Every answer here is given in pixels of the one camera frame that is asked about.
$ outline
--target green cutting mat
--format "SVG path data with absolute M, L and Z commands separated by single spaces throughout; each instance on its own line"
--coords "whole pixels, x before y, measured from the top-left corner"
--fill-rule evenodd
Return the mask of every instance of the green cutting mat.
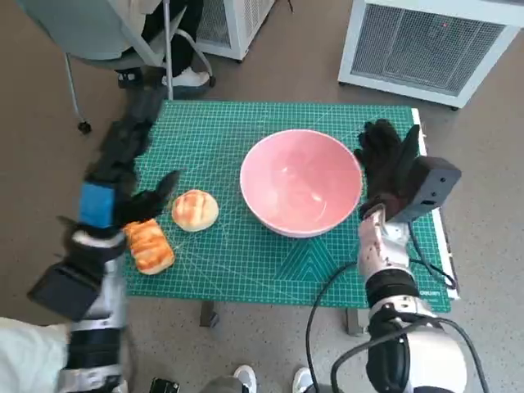
M 316 129 L 355 149 L 364 122 L 378 118 L 389 119 L 402 136 L 413 124 L 411 108 L 404 106 L 166 102 L 152 130 L 152 144 L 138 160 L 139 189 L 154 188 L 166 173 L 185 169 L 176 195 L 192 188 L 210 192 L 220 216 L 203 232 L 185 233 L 171 220 L 169 204 L 158 222 L 176 253 L 174 266 L 146 276 L 127 255 L 129 294 L 312 305 L 335 269 L 356 260 L 357 214 L 320 237 L 296 240 L 272 233 L 242 199 L 242 160 L 260 139 L 283 129 Z M 440 265 L 431 215 L 420 219 L 415 231 L 427 258 Z M 413 271 L 434 309 L 449 311 L 445 288 L 421 267 L 415 265 Z M 367 306 L 356 269 L 339 278 L 323 304 Z

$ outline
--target white sneaker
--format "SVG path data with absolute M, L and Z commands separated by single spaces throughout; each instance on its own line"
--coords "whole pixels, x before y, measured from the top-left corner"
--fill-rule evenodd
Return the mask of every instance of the white sneaker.
M 240 366 L 235 370 L 233 376 L 247 387 L 249 393 L 256 393 L 256 376 L 253 368 L 247 365 Z
M 311 371 L 307 367 L 298 370 L 293 378 L 293 393 L 304 393 L 311 385 L 313 385 Z
M 195 72 L 191 67 L 186 68 L 178 76 L 173 77 L 173 87 L 199 88 L 204 86 L 210 80 L 207 72 Z M 162 77 L 162 84 L 167 86 L 167 77 Z

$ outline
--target round bun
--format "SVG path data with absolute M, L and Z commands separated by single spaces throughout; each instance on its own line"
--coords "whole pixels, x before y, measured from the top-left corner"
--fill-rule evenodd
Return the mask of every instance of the round bun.
M 215 223 L 219 204 L 209 193 L 191 190 L 175 199 L 171 216 L 184 231 L 198 232 Z

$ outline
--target blue block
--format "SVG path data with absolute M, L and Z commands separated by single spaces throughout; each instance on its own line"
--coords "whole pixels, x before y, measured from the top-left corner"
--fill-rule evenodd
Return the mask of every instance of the blue block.
M 97 228 L 108 228 L 113 223 L 115 190 L 92 183 L 82 185 L 79 221 Z

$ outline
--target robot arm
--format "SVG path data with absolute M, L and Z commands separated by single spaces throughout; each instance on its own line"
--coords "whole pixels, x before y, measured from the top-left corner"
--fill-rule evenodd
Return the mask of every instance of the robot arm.
M 420 298 L 407 252 L 410 223 L 444 202 L 460 171 L 446 160 L 418 156 L 418 132 L 413 126 L 400 142 L 392 125 L 378 120 L 367 123 L 359 136 L 363 149 L 355 154 L 365 168 L 368 200 L 360 211 L 358 267 L 371 339 L 334 364 L 336 393 L 338 367 L 363 349 L 368 349 L 366 371 L 377 392 L 462 393 L 466 387 L 463 353 L 441 326 L 449 321 L 437 318 Z
M 387 223 L 381 206 L 360 225 L 359 271 L 366 283 L 371 340 L 435 317 L 409 269 L 406 223 Z M 377 392 L 461 393 L 466 364 L 458 343 L 438 323 L 418 327 L 368 350 L 369 381 Z
M 133 196 L 134 160 L 148 144 L 156 118 L 154 91 L 143 91 L 121 121 L 115 122 L 90 165 L 80 197 L 79 222 L 69 222 L 66 257 L 54 264 L 29 298 L 70 319 L 67 364 L 57 391 L 112 392 L 122 381 L 120 344 L 126 327 L 125 236 L 133 221 L 156 217 L 178 181 L 174 171 L 153 191 Z

